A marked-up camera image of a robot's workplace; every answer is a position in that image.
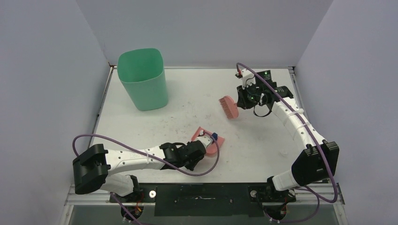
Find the pink dustpan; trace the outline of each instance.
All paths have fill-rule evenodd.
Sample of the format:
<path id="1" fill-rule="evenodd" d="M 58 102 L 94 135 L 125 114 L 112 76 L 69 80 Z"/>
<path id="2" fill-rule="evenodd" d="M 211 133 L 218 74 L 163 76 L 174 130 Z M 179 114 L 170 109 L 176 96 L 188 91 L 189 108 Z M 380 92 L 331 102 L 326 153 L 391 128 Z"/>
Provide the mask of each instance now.
<path id="1" fill-rule="evenodd" d="M 192 136 L 192 138 L 191 138 L 191 141 L 192 141 L 192 142 L 195 140 L 195 138 L 197 138 L 197 137 L 199 136 L 199 134 L 200 134 L 201 131 L 208 132 L 209 134 L 213 134 L 212 132 L 207 131 L 207 130 L 205 130 L 205 129 L 199 127 L 199 128 L 196 130 L 195 134 L 194 134 L 194 135 Z M 225 141 L 225 138 L 223 138 L 223 137 L 221 137 L 221 136 L 218 136 L 218 138 L 217 138 L 218 147 L 221 148 L 221 145 L 222 145 L 222 143 L 224 143 L 224 141 Z M 207 155 L 207 156 L 214 156 L 214 155 L 216 155 L 216 153 L 217 153 L 217 146 L 215 145 L 215 143 L 211 144 L 211 145 L 206 149 L 206 155 Z"/>

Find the green bin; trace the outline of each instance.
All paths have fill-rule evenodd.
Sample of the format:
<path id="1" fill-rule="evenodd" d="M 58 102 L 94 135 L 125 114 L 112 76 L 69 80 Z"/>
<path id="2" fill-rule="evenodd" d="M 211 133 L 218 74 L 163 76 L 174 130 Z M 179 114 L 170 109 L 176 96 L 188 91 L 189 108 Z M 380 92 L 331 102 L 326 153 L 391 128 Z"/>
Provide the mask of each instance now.
<path id="1" fill-rule="evenodd" d="M 123 53 L 117 73 L 137 109 L 147 111 L 167 105 L 168 94 L 163 58 L 155 48 Z"/>

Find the gray wall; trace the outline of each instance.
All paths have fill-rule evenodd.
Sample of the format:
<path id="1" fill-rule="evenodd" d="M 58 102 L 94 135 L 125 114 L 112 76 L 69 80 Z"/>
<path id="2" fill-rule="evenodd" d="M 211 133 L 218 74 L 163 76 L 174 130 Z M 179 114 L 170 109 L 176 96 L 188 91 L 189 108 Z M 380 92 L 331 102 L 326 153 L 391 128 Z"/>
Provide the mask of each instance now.
<path id="1" fill-rule="evenodd" d="M 398 1 L 334 0 L 297 67 L 311 122 L 340 146 L 350 224 L 397 224 Z"/>
<path id="2" fill-rule="evenodd" d="M 332 0 L 77 0 L 112 64 L 158 48 L 166 65 L 293 66 Z"/>
<path id="3" fill-rule="evenodd" d="M 58 223 L 108 72 L 74 0 L 0 1 L 0 224 Z"/>

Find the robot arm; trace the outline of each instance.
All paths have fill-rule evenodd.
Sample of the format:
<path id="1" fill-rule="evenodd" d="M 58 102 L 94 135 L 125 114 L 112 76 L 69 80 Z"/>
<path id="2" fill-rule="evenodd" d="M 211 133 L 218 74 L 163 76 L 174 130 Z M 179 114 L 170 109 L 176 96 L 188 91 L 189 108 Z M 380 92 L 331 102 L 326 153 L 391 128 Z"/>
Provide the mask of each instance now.
<path id="1" fill-rule="evenodd" d="M 242 85 L 237 87 L 237 107 L 250 109 L 256 105 L 266 105 L 269 110 L 280 119 L 289 131 L 298 149 L 301 151 L 299 157 L 291 166 L 291 169 L 268 178 L 267 182 L 273 184 L 275 191 L 285 191 L 290 188 L 307 185 L 328 178 L 325 164 L 323 163 L 316 145 L 303 123 L 295 116 L 297 113 L 304 119 L 316 141 L 320 144 L 334 175 L 339 153 L 338 145 L 335 142 L 327 142 L 326 139 L 313 128 L 308 122 L 308 119 L 304 116 L 304 110 L 299 107 L 290 90 L 285 86 L 277 87 L 276 82 L 272 81 L 270 70 L 262 71 L 258 74 L 270 84 L 295 111 L 292 112 L 286 107 L 261 80 L 247 69 L 243 69 L 240 73 L 236 74 L 236 77 L 242 79 Z"/>
<path id="2" fill-rule="evenodd" d="M 185 166 L 193 171 L 212 142 L 209 136 L 203 135 L 186 145 L 165 143 L 139 150 L 143 155 L 128 150 L 106 150 L 103 144 L 93 145 L 73 160 L 75 193 L 83 195 L 102 189 L 126 196 L 139 191 L 138 182 L 136 177 L 121 175 L 121 172 L 173 169 L 164 162 L 150 158 L 149 155 L 161 158 L 178 168 Z"/>

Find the white table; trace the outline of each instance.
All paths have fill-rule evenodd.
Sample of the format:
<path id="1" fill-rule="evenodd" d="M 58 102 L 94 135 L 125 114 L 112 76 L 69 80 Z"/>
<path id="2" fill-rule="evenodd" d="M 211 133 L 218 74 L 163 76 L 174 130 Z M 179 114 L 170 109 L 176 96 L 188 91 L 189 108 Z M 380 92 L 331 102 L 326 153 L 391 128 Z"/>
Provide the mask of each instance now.
<path id="1" fill-rule="evenodd" d="M 234 69 L 166 69 L 169 93 L 167 106 L 141 112 L 122 86 L 117 70 L 113 71 L 96 133 L 109 136 L 133 148 L 143 149 L 166 142 L 188 142 L 199 126 L 225 138 L 217 167 L 202 177 L 191 177 L 174 170 L 138 170 L 128 172 L 139 182 L 265 182 L 272 175 L 291 167 L 301 150 L 280 120 L 271 114 L 265 118 L 253 110 L 239 109 L 239 117 L 228 120 L 218 102 L 225 95 L 237 101 L 236 87 L 241 84 Z M 287 86 L 295 95 L 288 69 L 272 69 L 278 86 Z M 258 114 L 266 107 L 257 107 Z M 99 138 L 106 149 L 124 150 Z M 205 157 L 194 173 L 206 171 L 215 157 Z"/>

